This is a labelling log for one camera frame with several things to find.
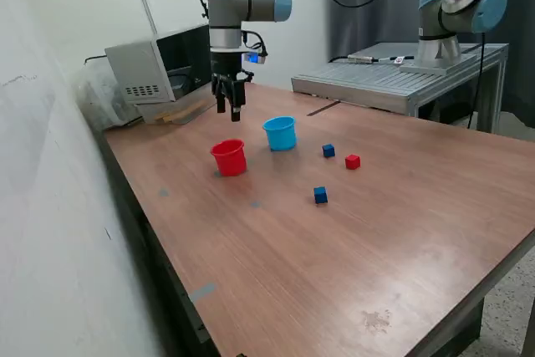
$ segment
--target robotic arm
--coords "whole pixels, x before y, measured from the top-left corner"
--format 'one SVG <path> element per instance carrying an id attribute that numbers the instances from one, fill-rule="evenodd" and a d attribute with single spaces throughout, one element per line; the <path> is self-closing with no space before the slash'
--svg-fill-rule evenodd
<path id="1" fill-rule="evenodd" d="M 441 67 L 457 62 L 461 49 L 457 33 L 485 33 L 503 17 L 507 0 L 420 0 L 420 45 L 415 61 Z M 292 0 L 208 0 L 212 93 L 217 112 L 225 112 L 228 99 L 232 121 L 240 120 L 245 105 L 245 83 L 252 73 L 242 68 L 242 22 L 289 19 Z M 240 74 L 246 77 L 239 79 Z"/>

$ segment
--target tape mark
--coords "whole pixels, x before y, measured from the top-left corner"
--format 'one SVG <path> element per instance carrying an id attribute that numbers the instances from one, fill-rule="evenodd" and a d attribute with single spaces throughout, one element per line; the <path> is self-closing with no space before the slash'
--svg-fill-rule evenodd
<path id="1" fill-rule="evenodd" d="M 214 283 L 209 283 L 203 288 L 199 288 L 195 292 L 189 295 L 189 298 L 192 303 L 196 303 L 200 298 L 206 297 L 208 294 L 216 290 L 216 285 Z"/>

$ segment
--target blue cup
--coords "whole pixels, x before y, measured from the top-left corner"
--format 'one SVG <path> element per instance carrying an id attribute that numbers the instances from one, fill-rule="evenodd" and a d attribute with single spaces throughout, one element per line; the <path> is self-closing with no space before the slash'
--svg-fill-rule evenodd
<path id="1" fill-rule="evenodd" d="M 291 150 L 295 147 L 295 118 L 292 116 L 280 116 L 264 123 L 267 141 L 271 150 Z"/>

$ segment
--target red cup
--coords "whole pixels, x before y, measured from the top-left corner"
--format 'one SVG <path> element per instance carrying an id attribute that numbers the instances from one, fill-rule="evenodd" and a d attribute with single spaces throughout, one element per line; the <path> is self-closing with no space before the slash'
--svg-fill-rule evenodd
<path id="1" fill-rule="evenodd" d="M 247 161 L 243 153 L 242 140 L 224 140 L 214 145 L 210 153 L 214 155 L 221 176 L 239 176 L 247 169 Z"/>

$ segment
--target blue cube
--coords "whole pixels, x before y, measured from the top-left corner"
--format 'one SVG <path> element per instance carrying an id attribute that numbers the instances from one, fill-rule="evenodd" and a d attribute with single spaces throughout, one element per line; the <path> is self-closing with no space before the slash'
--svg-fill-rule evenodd
<path id="1" fill-rule="evenodd" d="M 332 158 L 334 156 L 334 147 L 332 144 L 324 145 L 322 148 L 324 149 L 324 156 L 326 158 Z"/>
<path id="2" fill-rule="evenodd" d="M 314 188 L 314 199 L 316 200 L 317 204 L 327 203 L 327 190 L 325 187 Z"/>

